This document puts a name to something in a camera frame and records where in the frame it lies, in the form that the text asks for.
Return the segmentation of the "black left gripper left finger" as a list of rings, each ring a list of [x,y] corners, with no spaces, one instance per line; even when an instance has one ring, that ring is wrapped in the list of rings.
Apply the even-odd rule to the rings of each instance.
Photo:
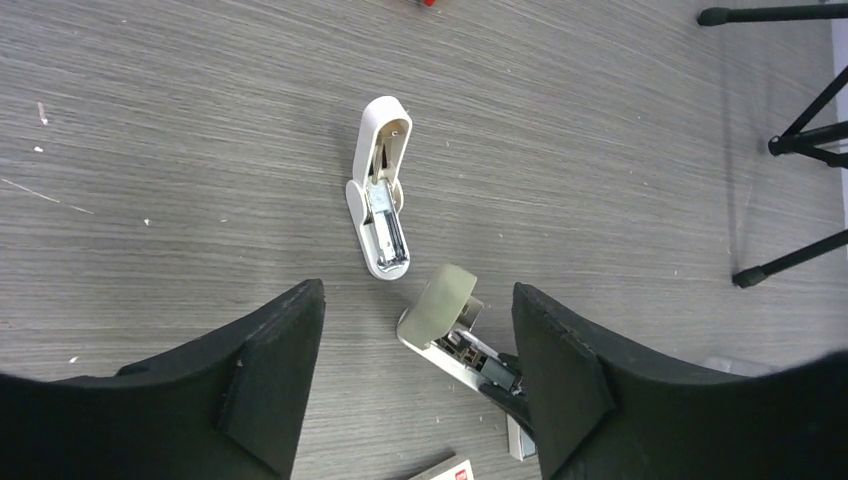
[[[1,377],[5,479],[287,479],[325,315],[318,279],[111,377]]]

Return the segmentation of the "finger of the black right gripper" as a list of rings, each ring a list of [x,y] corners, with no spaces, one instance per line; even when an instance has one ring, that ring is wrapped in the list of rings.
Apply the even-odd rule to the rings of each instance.
[[[481,385],[478,388],[478,392],[513,418],[522,430],[530,438],[533,438],[534,429],[529,412],[526,389],[522,384],[523,375],[519,358],[513,354],[499,354],[498,361],[514,374],[515,386],[506,387],[490,382]]]

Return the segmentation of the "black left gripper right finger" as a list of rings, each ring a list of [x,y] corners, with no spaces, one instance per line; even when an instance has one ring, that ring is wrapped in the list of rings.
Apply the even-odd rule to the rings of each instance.
[[[764,376],[688,363],[528,284],[512,320],[546,479],[843,479],[847,355]]]

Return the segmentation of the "white staple box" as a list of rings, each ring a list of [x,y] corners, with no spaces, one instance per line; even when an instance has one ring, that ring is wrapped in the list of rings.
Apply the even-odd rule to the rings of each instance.
[[[454,455],[414,476],[410,480],[474,480],[471,462],[468,458]]]

